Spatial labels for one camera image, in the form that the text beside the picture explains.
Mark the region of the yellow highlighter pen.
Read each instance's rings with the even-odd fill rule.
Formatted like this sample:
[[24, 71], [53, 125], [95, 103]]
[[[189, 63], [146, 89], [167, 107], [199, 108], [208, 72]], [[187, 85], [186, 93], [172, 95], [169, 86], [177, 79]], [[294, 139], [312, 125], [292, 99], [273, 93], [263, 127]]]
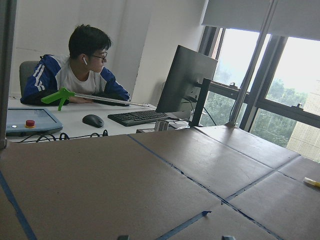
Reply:
[[315, 180], [310, 179], [310, 178], [308, 178], [308, 177], [305, 177], [305, 178], [303, 179], [303, 181], [304, 181], [305, 183], [309, 184], [309, 185], [312, 185], [312, 186], [315, 186], [315, 187], [317, 187], [317, 188], [320, 188], [320, 182], [318, 182], [318, 181], [315, 181]]

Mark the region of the black keyboard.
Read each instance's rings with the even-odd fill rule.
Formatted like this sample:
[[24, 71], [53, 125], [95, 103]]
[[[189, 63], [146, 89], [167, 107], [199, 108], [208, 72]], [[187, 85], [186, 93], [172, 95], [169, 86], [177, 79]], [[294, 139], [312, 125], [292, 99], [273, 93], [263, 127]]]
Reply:
[[109, 114], [107, 117], [125, 127], [148, 124], [156, 122], [157, 120], [167, 120], [170, 118], [167, 114], [159, 113], [155, 110]]

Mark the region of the black computer monitor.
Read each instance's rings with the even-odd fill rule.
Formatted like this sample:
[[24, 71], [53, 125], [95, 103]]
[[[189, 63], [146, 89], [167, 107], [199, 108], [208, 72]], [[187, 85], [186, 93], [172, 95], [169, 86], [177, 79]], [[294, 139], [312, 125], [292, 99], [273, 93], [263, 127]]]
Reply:
[[184, 112], [188, 125], [197, 127], [217, 64], [212, 57], [178, 45], [156, 112]]

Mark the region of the black computer mouse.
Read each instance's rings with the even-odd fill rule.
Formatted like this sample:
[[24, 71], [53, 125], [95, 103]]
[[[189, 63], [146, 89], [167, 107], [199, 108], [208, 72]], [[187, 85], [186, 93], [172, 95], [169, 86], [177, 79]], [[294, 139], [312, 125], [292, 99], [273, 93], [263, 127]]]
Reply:
[[82, 122], [95, 128], [102, 128], [105, 124], [103, 119], [95, 114], [88, 114], [84, 116], [82, 118]]

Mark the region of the person in blue jacket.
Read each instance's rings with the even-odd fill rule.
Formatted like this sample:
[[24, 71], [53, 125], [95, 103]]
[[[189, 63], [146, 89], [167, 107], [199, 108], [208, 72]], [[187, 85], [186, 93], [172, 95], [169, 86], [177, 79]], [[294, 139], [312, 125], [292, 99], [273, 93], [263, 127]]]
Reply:
[[41, 106], [42, 98], [60, 88], [129, 101], [130, 94], [105, 67], [111, 45], [111, 39], [102, 30], [84, 24], [77, 26], [68, 42], [69, 55], [43, 55], [27, 79], [20, 102]]

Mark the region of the blue teach pendant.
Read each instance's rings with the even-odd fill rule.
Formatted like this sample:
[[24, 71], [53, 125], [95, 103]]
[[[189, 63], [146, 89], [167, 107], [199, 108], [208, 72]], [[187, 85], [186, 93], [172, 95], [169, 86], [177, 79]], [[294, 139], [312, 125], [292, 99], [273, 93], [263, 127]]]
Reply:
[[63, 124], [45, 107], [9, 107], [7, 110], [6, 136], [51, 134], [62, 129]]

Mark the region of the grey office chair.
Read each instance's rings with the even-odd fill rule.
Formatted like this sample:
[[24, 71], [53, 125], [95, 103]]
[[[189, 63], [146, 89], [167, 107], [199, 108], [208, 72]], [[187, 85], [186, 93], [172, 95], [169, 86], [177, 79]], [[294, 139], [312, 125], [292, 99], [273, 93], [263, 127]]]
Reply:
[[32, 90], [32, 84], [35, 83], [34, 80], [34, 73], [38, 69], [39, 61], [24, 61], [19, 66], [19, 84], [20, 84], [20, 93], [21, 98], [24, 98], [25, 95], [25, 89], [27, 92], [27, 95]]

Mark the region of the aluminium frame post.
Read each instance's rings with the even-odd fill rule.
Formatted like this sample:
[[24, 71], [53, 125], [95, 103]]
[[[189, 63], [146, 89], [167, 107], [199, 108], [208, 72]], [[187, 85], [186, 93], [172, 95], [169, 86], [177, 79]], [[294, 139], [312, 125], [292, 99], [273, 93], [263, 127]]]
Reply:
[[158, 119], [154, 126], [155, 132], [167, 131], [169, 128], [169, 122], [164, 119]]

